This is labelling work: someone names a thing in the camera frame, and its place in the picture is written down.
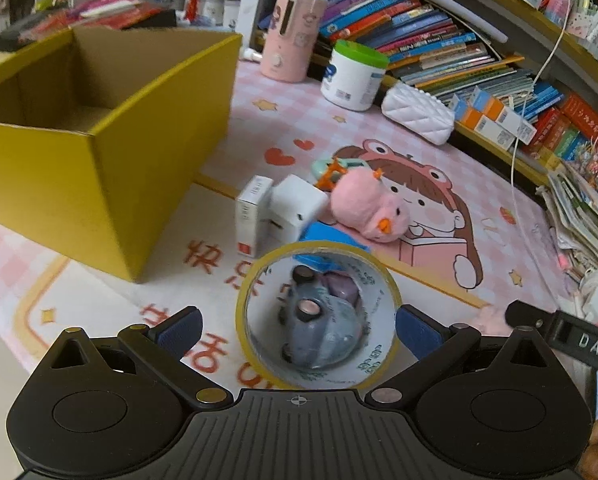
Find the yellow tape roll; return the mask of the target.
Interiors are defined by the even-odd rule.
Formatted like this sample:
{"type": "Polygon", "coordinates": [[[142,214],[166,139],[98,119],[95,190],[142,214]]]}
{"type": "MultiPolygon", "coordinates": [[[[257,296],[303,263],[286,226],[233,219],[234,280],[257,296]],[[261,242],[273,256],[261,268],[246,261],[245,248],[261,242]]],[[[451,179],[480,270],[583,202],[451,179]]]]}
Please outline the yellow tape roll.
{"type": "Polygon", "coordinates": [[[364,250],[334,242],[298,242],[273,250],[251,266],[241,283],[235,308],[236,333],[252,368],[284,389],[364,389],[377,382],[395,354],[395,315],[401,304],[387,269],[364,250]],[[352,356],[321,370],[303,370],[282,357],[285,327],[278,312],[285,306],[291,272],[308,254],[343,267],[361,292],[365,332],[352,356]]]}

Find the grey mouse toy car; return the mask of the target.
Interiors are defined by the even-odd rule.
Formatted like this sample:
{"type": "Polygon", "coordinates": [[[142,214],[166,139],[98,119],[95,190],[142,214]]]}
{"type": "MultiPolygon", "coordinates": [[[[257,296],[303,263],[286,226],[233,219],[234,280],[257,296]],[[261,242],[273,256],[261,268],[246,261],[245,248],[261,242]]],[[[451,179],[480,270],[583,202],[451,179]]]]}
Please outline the grey mouse toy car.
{"type": "Polygon", "coordinates": [[[360,289],[345,272],[299,264],[291,272],[278,321],[285,327],[286,362],[303,370],[335,366],[361,346],[365,314],[360,289]]]}

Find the small white carton box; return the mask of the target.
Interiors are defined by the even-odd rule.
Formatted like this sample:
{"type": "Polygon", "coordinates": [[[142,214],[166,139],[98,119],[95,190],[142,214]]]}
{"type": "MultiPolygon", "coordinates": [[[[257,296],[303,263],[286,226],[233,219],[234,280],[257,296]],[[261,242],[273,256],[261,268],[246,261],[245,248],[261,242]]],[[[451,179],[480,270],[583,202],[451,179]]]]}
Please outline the small white carton box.
{"type": "Polygon", "coordinates": [[[273,180],[252,177],[235,200],[235,240],[237,252],[256,258],[270,225],[273,180]]]}

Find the blue plastic packet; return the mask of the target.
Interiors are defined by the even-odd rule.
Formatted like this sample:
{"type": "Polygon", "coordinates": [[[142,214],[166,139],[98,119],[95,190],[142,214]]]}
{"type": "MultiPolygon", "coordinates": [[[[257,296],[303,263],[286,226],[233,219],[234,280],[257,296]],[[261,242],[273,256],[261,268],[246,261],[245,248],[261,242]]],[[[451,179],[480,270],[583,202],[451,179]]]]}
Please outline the blue plastic packet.
{"type": "MultiPolygon", "coordinates": [[[[301,242],[334,242],[346,244],[349,246],[357,247],[365,252],[370,252],[369,246],[360,244],[352,236],[346,232],[340,231],[335,226],[329,226],[323,222],[312,222],[301,234],[299,238],[301,242]]],[[[326,273],[331,271],[342,271],[343,267],[339,264],[332,262],[331,259],[320,256],[311,256],[308,254],[297,255],[293,257],[296,261],[305,266],[309,266],[320,273],[326,273]]]]}

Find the pink plush duck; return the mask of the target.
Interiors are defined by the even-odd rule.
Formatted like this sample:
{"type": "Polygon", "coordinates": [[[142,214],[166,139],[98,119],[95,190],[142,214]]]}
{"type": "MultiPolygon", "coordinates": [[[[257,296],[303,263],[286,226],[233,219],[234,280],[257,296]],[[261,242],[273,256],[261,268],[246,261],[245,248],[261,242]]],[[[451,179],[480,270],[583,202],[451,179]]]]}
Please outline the pink plush duck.
{"type": "Polygon", "coordinates": [[[331,191],[329,204],[339,224],[374,242],[394,242],[410,226],[404,200],[381,182],[379,170],[365,167],[348,170],[331,191]]]}

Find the stack of papers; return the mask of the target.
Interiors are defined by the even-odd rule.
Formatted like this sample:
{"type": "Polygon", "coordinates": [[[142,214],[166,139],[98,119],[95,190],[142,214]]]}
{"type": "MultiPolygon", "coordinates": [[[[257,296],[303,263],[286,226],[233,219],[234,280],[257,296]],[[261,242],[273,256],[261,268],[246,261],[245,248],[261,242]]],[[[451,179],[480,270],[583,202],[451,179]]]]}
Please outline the stack of papers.
{"type": "Polygon", "coordinates": [[[598,192],[569,164],[549,171],[537,188],[548,210],[556,246],[580,273],[598,270],[598,192]]]}

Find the white charger cube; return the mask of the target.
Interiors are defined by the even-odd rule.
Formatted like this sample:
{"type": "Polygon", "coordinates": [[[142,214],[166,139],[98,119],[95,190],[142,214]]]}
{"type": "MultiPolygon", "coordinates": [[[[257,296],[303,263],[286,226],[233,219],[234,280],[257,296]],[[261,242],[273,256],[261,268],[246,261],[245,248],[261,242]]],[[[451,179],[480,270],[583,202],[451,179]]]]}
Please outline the white charger cube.
{"type": "Polygon", "coordinates": [[[275,185],[270,200],[271,237],[282,244],[297,242],[328,204],[328,195],[290,174],[275,185]]]}

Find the yellow cardboard box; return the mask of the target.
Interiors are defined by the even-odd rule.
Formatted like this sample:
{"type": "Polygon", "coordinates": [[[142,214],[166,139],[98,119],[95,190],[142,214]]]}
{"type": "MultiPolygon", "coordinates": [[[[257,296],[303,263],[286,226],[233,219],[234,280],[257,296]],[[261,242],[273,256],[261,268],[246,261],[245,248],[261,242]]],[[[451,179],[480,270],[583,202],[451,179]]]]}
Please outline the yellow cardboard box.
{"type": "Polygon", "coordinates": [[[136,282],[229,126],[241,37],[78,26],[0,63],[0,224],[136,282]]]}

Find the pink cartoon desk mat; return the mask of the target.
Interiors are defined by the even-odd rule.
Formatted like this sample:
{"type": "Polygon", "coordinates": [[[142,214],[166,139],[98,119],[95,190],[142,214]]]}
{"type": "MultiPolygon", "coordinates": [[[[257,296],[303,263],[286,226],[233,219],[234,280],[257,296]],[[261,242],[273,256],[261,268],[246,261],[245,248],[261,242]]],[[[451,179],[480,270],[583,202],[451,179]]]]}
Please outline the pink cartoon desk mat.
{"type": "Polygon", "coordinates": [[[492,335],[513,300],[552,310],[574,283],[546,213],[517,179],[436,146],[378,108],[344,110],[314,82],[238,67],[229,133],[173,214],[137,283],[0,226],[0,336],[25,368],[59,333],[107,337],[188,304],[203,338],[186,363],[221,385],[263,388],[235,306],[256,258],[297,240],[354,240],[386,266],[403,301],[492,335]]]}

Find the white quilted pouch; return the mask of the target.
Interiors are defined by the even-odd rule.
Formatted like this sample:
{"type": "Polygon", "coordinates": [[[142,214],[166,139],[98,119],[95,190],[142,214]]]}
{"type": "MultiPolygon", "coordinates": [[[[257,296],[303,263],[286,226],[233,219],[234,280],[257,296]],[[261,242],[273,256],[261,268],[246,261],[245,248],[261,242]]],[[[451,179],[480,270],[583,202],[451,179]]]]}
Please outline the white quilted pouch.
{"type": "Polygon", "coordinates": [[[454,130],[454,114],[429,93],[398,82],[386,92],[381,112],[392,122],[437,146],[446,144],[454,130]]]}

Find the orange white medicine box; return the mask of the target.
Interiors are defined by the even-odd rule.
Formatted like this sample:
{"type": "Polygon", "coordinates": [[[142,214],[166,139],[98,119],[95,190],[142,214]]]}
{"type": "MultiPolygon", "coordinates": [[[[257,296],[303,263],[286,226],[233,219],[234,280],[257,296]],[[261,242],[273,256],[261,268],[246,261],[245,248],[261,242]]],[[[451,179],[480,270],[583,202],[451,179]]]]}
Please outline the orange white medicine box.
{"type": "Polygon", "coordinates": [[[482,88],[474,89],[470,95],[470,106],[514,134],[523,144],[529,145],[537,133],[537,129],[522,115],[482,88]]]}

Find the white jar green lid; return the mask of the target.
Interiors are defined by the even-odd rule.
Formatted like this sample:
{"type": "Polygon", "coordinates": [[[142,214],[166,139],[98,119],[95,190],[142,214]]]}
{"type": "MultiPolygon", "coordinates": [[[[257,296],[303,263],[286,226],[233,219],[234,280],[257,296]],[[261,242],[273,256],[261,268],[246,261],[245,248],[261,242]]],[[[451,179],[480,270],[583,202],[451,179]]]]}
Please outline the white jar green lid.
{"type": "Polygon", "coordinates": [[[384,53],[337,40],[322,79],[322,96],[346,110],[365,112],[373,105],[388,65],[384,53]]]}

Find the wooden bookshelf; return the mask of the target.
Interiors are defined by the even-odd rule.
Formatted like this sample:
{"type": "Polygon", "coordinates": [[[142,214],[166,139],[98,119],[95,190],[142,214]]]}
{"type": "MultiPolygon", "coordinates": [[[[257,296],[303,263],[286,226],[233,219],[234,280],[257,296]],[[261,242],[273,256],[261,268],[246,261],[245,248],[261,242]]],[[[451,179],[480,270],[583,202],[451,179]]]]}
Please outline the wooden bookshelf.
{"type": "Polygon", "coordinates": [[[522,0],[454,1],[508,35],[508,42],[500,44],[482,32],[496,47],[521,55],[529,66],[541,65],[552,54],[542,74],[578,93],[598,112],[598,61],[543,14],[522,0]]]}

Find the red folders pile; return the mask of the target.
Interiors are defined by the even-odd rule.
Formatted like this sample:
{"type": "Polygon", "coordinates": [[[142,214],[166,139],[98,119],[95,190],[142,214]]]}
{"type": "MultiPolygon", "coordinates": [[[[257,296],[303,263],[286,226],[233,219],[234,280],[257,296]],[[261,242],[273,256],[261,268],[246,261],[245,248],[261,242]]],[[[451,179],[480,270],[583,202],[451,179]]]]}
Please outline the red folders pile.
{"type": "Polygon", "coordinates": [[[78,26],[100,26],[116,30],[173,28],[177,26],[177,14],[160,3],[137,0],[87,0],[73,8],[52,12],[40,23],[20,32],[17,42],[29,44],[78,26]]]}

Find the pink cylindrical humidifier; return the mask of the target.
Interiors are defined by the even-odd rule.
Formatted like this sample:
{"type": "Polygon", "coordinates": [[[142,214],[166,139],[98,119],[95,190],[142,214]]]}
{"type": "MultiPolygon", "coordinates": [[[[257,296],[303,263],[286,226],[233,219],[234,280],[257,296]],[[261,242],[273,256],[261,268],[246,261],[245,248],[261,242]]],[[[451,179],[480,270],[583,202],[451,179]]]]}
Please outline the pink cylindrical humidifier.
{"type": "Polygon", "coordinates": [[[328,0],[276,0],[260,72],[267,78],[302,82],[308,73],[328,0]]]}

